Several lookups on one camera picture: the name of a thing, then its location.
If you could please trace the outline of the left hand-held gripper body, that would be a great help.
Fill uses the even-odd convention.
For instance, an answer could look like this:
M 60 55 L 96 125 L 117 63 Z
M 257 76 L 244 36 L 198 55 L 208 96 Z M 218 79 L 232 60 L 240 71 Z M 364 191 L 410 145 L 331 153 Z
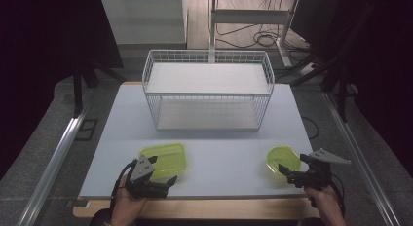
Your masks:
M 132 169 L 127 174 L 125 187 L 135 199 L 163 199 L 167 196 L 169 187 L 166 183 L 150 180 L 154 170 L 153 164 L 150 164 L 144 155 L 134 160 Z

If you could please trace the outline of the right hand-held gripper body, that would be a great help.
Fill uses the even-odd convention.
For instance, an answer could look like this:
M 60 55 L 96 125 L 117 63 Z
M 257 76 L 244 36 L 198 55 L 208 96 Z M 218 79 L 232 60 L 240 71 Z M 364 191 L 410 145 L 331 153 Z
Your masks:
M 290 171 L 286 177 L 289 184 L 293 184 L 297 188 L 312 187 L 317 190 L 328 186 L 331 182 L 332 164 L 350 165 L 352 162 L 348 159 L 339 157 L 324 149 L 314 151 L 308 156 L 314 160 L 308 165 L 306 171 Z

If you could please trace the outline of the octagonal green plastic container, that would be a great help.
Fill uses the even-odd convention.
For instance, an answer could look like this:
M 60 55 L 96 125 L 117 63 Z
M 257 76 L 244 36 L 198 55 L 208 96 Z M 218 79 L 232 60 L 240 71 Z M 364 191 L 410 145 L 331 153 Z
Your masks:
M 301 169 L 301 160 L 290 146 L 276 146 L 272 148 L 267 153 L 266 164 L 276 175 L 281 175 L 279 165 L 292 171 L 299 171 Z

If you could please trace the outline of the rectangular green plastic container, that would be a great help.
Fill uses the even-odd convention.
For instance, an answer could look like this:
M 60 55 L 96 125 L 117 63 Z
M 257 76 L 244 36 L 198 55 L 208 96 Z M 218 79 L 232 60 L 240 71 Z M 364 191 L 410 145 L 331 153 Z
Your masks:
M 153 180 L 174 177 L 187 169 L 186 151 L 182 143 L 146 147 L 141 149 L 139 154 L 147 158 L 157 156 L 157 161 L 153 164 Z

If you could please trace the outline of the white wire shelf rack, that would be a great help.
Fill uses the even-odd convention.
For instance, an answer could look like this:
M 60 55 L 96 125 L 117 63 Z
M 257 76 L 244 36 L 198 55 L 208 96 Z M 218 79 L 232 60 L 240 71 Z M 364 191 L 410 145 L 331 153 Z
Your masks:
M 159 131 L 257 131 L 274 85 L 264 51 L 152 50 L 142 73 Z

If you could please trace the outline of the person's right hand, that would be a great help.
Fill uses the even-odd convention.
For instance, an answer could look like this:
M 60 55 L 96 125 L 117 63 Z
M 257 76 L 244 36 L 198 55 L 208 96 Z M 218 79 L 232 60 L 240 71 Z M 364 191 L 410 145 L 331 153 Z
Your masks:
M 315 200 L 322 217 L 333 218 L 342 215 L 338 198 L 330 185 L 321 190 L 305 187 L 304 191 L 310 199 Z

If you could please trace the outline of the person's left hand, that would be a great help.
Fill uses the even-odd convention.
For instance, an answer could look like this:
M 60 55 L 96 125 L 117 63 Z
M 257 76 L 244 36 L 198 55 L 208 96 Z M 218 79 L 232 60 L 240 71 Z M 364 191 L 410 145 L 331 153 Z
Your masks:
M 119 187 L 110 218 L 111 226 L 130 226 L 142 213 L 147 200 L 135 199 L 124 187 Z

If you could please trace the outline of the black metal stand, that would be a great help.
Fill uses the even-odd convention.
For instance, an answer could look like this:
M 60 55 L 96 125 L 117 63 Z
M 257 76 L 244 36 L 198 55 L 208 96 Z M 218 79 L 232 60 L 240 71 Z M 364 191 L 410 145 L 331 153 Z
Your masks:
M 109 77 L 124 83 L 127 81 L 125 77 L 116 73 L 111 68 L 103 65 L 92 58 L 84 58 L 76 63 L 73 74 L 73 90 L 74 90 L 74 117 L 78 118 L 82 111 L 86 108 L 86 102 L 83 99 L 82 82 L 85 82 L 89 88 L 96 88 L 99 85 L 98 77 L 95 70 L 98 69 Z
M 304 63 L 314 60 L 316 68 L 289 85 L 299 86 L 324 74 L 320 88 L 331 92 L 338 87 L 338 113 L 344 121 L 349 84 L 346 61 L 363 22 L 362 7 L 351 0 L 300 0 L 292 22 L 294 31 L 310 39 L 310 58 Z

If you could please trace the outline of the white power strip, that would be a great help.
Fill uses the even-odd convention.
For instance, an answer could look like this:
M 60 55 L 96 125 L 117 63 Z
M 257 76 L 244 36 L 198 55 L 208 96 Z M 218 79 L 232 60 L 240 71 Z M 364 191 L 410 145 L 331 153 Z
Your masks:
M 316 67 L 317 67 L 317 66 L 316 66 L 313 62 L 310 62 L 310 63 L 308 63 L 305 67 L 303 67 L 303 68 L 299 71 L 299 74 L 300 74 L 301 76 L 304 76 L 304 75 L 312 72 Z

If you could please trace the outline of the black curtain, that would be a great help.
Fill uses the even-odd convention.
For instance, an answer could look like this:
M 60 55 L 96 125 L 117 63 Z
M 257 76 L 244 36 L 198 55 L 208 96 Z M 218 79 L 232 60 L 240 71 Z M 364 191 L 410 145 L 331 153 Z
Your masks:
M 368 3 L 373 10 L 344 63 L 322 86 L 332 88 L 346 71 L 357 107 L 413 176 L 413 0 L 300 0 L 292 30 L 327 62 Z
M 94 63 L 123 66 L 102 0 L 0 0 L 0 178 L 55 85 Z

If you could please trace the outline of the white cabinet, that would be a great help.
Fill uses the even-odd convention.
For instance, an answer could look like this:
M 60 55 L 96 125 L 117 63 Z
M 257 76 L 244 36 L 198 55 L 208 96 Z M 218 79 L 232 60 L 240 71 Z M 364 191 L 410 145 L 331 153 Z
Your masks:
M 185 44 L 185 0 L 101 0 L 118 45 Z

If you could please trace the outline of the aluminium rail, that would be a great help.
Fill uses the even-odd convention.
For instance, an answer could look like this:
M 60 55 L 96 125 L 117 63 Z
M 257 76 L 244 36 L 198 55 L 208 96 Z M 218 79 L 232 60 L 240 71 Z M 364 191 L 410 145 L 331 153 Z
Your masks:
M 331 93 L 322 93 L 326 104 L 332 114 L 337 127 L 344 137 L 347 146 L 353 156 L 353 160 L 357 165 L 360 174 L 365 182 L 365 185 L 379 210 L 383 220 L 387 226 L 401 226 L 399 219 L 397 218 L 394 208 L 385 193 L 383 187 L 376 178 L 373 170 L 368 165 L 366 158 L 364 157 L 359 144 L 357 143 L 354 134 L 352 133 L 348 123 L 345 122 L 338 112 L 338 104 L 335 102 L 334 97 Z
M 36 188 L 34 189 L 25 209 L 16 226 L 33 226 L 47 197 L 56 181 L 56 177 L 66 159 L 70 147 L 80 129 L 94 97 L 94 90 L 86 90 L 83 99 L 83 108 L 77 117 L 72 117 L 48 162 Z

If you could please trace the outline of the white metal desk frame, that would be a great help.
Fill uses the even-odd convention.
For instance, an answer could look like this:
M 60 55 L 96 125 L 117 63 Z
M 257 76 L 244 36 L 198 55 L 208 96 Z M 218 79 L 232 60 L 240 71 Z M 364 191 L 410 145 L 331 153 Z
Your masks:
M 298 0 L 292 0 L 287 10 L 271 9 L 220 9 L 218 0 L 211 0 L 209 9 L 209 44 L 210 50 L 215 49 L 216 25 L 219 23 L 232 24 L 273 24 L 281 25 L 282 32 L 275 39 L 277 50 L 285 67 L 291 67 L 291 61 L 285 50 L 285 39 L 292 23 Z

